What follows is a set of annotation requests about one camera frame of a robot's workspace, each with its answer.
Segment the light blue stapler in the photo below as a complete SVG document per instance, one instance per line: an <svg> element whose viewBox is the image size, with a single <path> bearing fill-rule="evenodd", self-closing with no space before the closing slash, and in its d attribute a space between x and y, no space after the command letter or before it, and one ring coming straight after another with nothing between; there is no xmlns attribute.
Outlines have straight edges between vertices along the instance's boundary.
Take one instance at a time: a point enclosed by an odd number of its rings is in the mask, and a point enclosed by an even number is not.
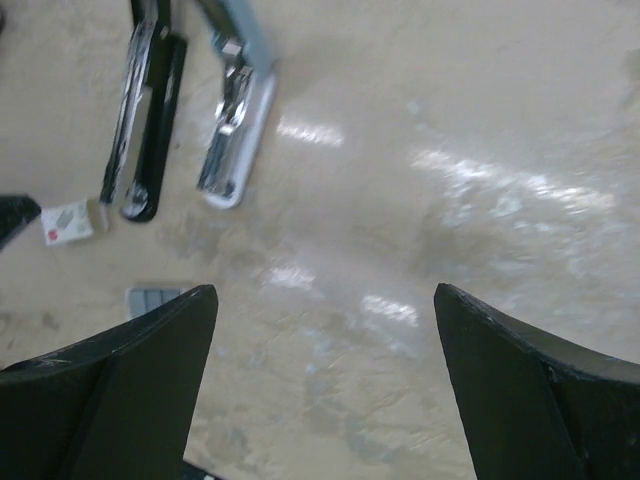
<svg viewBox="0 0 640 480"><path fill-rule="evenodd" d="M217 209L243 199L277 86L274 56L248 1L201 1L223 65L221 98L197 188Z"/></svg>

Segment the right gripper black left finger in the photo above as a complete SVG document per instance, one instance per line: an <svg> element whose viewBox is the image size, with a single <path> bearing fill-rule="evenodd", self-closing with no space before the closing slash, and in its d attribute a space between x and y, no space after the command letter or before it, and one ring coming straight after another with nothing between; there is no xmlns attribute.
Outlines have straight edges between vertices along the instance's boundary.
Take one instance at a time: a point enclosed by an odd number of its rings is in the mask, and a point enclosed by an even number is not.
<svg viewBox="0 0 640 480"><path fill-rule="evenodd" d="M217 313L201 285L2 369L2 478L211 478L184 452Z"/></svg>

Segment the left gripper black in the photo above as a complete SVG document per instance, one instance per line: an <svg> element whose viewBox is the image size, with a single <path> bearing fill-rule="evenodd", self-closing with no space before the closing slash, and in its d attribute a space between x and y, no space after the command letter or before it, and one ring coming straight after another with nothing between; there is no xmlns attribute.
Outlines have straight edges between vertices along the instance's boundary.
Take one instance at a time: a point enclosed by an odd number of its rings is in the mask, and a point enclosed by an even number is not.
<svg viewBox="0 0 640 480"><path fill-rule="evenodd" d="M28 195L0 198L0 249L3 250L41 214L41 207Z"/></svg>

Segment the white staple box sleeve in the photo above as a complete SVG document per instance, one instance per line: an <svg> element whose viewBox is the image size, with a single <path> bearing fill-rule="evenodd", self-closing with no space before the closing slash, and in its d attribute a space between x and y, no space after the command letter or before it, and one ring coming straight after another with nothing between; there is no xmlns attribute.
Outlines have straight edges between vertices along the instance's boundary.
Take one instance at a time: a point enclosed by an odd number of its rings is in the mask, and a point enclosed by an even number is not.
<svg viewBox="0 0 640 480"><path fill-rule="evenodd" d="M106 207L93 198L43 208L40 220L47 246L85 242L109 231Z"/></svg>

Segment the black stapler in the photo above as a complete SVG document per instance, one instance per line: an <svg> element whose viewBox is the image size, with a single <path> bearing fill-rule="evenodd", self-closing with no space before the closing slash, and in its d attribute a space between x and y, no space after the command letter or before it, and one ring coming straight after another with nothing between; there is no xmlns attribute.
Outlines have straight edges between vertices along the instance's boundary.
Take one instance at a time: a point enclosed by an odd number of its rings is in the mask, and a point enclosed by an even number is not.
<svg viewBox="0 0 640 480"><path fill-rule="evenodd" d="M172 1L132 1L122 96L100 202L133 223L158 210L187 43Z"/></svg>

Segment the staple box tray with staples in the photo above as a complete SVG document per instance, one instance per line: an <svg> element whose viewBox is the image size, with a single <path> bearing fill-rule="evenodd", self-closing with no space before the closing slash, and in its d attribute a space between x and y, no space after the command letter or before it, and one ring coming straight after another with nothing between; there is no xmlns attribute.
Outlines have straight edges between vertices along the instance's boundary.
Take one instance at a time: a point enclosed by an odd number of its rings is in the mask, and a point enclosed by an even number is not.
<svg viewBox="0 0 640 480"><path fill-rule="evenodd" d="M133 287L125 293L125 305L128 319L138 318L149 313L183 293L180 288L143 286Z"/></svg>

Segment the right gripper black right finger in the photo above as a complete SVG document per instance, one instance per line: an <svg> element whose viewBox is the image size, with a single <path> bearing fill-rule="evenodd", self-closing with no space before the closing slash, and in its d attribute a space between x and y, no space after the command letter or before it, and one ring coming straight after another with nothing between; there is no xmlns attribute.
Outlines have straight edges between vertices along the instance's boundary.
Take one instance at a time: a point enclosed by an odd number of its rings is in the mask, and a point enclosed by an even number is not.
<svg viewBox="0 0 640 480"><path fill-rule="evenodd" d="M450 284L438 333L479 479L636 479L639 367Z"/></svg>

